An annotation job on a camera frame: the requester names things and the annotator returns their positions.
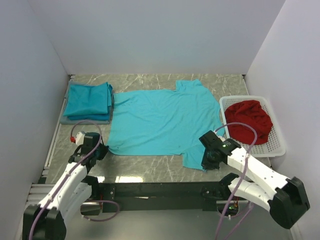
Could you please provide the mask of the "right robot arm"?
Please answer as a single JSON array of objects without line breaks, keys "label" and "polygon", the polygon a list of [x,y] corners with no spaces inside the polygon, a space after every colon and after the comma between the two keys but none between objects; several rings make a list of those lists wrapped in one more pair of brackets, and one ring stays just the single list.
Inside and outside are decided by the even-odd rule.
[{"label": "right robot arm", "polygon": [[229,173],[219,181],[219,190],[211,194],[218,199],[235,197],[246,199],[267,210],[273,220],[285,229],[290,229],[310,209],[309,199],[303,182],[289,178],[267,167],[248,154],[236,141],[221,140],[213,131],[200,137],[205,148],[201,165],[205,170],[214,170],[224,163],[241,173]]}]

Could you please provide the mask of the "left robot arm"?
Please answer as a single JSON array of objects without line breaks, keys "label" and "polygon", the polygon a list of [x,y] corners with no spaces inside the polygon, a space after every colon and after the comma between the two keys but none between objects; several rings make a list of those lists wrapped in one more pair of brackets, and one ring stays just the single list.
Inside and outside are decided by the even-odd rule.
[{"label": "left robot arm", "polygon": [[98,178],[88,173],[106,156],[108,147],[103,145],[102,136],[96,132],[80,131],[71,141],[77,148],[69,157],[58,182],[39,203],[24,211],[24,240],[65,239],[67,225],[82,204],[101,198]]}]

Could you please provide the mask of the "turquoise t-shirt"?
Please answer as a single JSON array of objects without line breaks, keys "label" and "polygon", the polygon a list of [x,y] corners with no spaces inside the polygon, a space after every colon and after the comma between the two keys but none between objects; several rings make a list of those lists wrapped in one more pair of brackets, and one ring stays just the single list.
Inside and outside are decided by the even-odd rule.
[{"label": "turquoise t-shirt", "polygon": [[220,104],[196,80],[178,80],[174,90],[136,90],[114,95],[107,144],[119,156],[182,156],[186,168],[202,170],[199,138],[220,128]]}]

